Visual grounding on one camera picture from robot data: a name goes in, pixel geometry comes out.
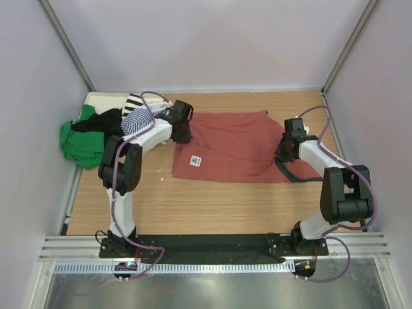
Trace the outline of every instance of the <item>clothing label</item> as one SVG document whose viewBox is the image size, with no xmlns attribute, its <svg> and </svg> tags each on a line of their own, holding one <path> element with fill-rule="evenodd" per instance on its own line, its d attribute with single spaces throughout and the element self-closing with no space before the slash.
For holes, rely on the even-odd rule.
<svg viewBox="0 0 412 309">
<path fill-rule="evenodd" d="M 191 165 L 199 167 L 200 162 L 201 162 L 201 158 L 199 156 L 192 156 Z"/>
</svg>

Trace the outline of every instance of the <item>white cable tray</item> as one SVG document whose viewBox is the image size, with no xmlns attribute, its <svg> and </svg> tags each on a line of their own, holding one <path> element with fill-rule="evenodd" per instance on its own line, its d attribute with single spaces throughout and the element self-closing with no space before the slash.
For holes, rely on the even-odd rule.
<svg viewBox="0 0 412 309">
<path fill-rule="evenodd" d="M 115 270 L 119 262 L 57 262 L 54 274 L 132 274 L 145 270 L 148 264 L 137 264 L 137 270 Z M 148 274 L 237 274 L 262 272 L 294 272 L 293 260 L 281 264 L 262 265 L 155 265 Z"/>
</svg>

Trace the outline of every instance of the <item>wooden table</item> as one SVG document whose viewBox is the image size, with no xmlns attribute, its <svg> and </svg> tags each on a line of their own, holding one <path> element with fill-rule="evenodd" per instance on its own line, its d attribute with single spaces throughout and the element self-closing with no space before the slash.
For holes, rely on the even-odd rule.
<svg viewBox="0 0 412 309">
<path fill-rule="evenodd" d="M 318 92 L 202 93 L 168 95 L 194 106 L 195 112 L 267 110 L 283 124 L 313 106 Z M 304 116 L 311 134 L 326 123 L 323 109 Z M 337 148 L 330 129 L 323 142 Z M 172 177 L 174 144 L 158 145 L 143 159 L 134 191 L 133 218 L 138 234 L 248 234 L 290 232 L 294 223 L 319 210 L 321 183 L 220 183 Z M 97 169 L 83 170 L 68 235 L 93 235 L 109 227 L 109 198 Z"/>
</svg>

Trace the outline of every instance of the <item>gray wall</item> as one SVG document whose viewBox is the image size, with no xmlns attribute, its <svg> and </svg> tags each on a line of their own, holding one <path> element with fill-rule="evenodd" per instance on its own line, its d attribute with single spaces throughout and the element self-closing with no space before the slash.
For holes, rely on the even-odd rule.
<svg viewBox="0 0 412 309">
<path fill-rule="evenodd" d="M 0 307 L 26 308 L 45 235 L 58 232 L 75 167 L 59 128 L 87 91 L 34 0 L 0 3 Z"/>
<path fill-rule="evenodd" d="M 50 0 L 99 91 L 323 86 L 367 0 Z"/>
<path fill-rule="evenodd" d="M 384 232 L 412 288 L 412 2 L 382 1 L 329 94 L 349 160 L 366 164 Z"/>
</svg>

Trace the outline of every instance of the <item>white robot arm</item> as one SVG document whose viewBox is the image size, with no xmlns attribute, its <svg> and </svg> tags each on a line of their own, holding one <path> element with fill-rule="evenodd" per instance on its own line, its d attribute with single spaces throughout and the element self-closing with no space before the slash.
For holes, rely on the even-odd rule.
<svg viewBox="0 0 412 309">
<path fill-rule="evenodd" d="M 138 136 L 140 132 L 146 131 L 147 127 L 129 136 L 111 136 L 106 143 L 102 161 L 98 169 L 98 176 L 103 180 L 109 196 L 111 223 L 108 230 L 108 239 L 103 239 L 102 248 L 107 248 L 107 258 L 111 254 L 124 254 L 125 256 L 134 251 L 134 247 L 123 239 L 123 235 L 115 226 L 113 213 L 121 231 L 129 239 L 136 239 L 136 225 L 133 221 L 133 190 L 140 181 L 142 170 L 142 157 L 157 144 L 172 138 L 176 143 L 188 143 L 191 140 L 189 121 L 192 117 L 193 107 L 183 101 L 177 100 L 171 109 L 158 115 L 154 120 L 154 127 L 145 134 Z M 121 156 L 126 156 L 124 163 L 118 163 L 115 188 L 115 202 L 112 203 L 112 188 L 115 160 L 118 148 L 131 137 L 131 140 L 122 149 Z"/>
<path fill-rule="evenodd" d="M 338 224 L 358 222 L 372 216 L 371 193 L 366 184 L 348 167 L 355 169 L 370 182 L 368 168 L 364 165 L 352 165 L 340 159 L 323 143 L 319 143 L 316 136 L 308 136 L 302 118 L 285 120 L 285 133 L 276 149 L 275 157 L 282 162 L 301 159 L 310 164 L 323 178 L 320 211 L 296 223 L 292 230 L 298 253 L 307 253 L 306 248 L 313 247 L 311 241 L 313 244 L 313 241 L 322 239 Z M 345 186 L 351 191 L 345 192 Z"/>
<path fill-rule="evenodd" d="M 152 150 L 156 145 L 161 142 L 168 140 L 172 136 L 173 126 L 163 119 L 156 119 L 156 124 L 154 128 L 147 132 L 146 134 L 132 140 L 130 144 L 138 145 L 142 148 L 142 156 L 144 156 L 149 150 Z M 133 135 L 123 136 L 123 140 L 131 138 Z M 109 196 L 109 205 L 111 207 L 112 199 L 112 188 L 107 188 Z M 136 226 L 133 221 L 133 191 L 127 191 L 124 194 L 116 191 L 116 201 L 115 201 L 115 216 L 118 221 L 118 224 L 122 228 L 123 232 L 130 236 L 135 232 Z M 113 218 L 111 216 L 110 209 L 110 228 L 109 230 L 116 236 L 122 237 L 115 227 Z"/>
</svg>

